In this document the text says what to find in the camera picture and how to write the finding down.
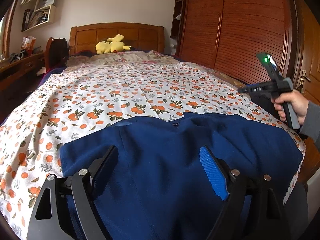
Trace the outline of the grey sleeved right forearm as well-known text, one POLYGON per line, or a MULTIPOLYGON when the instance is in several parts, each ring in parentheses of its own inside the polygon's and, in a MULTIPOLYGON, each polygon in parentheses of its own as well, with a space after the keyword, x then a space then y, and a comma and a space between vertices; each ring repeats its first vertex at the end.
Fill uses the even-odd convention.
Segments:
POLYGON ((320 107, 309 101, 304 123, 300 129, 300 133, 308 136, 314 142, 317 150, 320 150, 320 107))

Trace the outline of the person right hand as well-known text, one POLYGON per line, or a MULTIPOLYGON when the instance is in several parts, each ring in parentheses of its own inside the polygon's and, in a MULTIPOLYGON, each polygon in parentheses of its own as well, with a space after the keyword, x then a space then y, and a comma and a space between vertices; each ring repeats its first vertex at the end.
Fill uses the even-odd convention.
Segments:
POLYGON ((309 101, 299 91, 294 89, 292 92, 282 93, 279 97, 271 99, 271 101, 274 104, 274 109, 278 112, 282 122, 287 122, 282 104, 288 102, 291 103, 292 108, 297 115, 299 124, 304 124, 309 101))

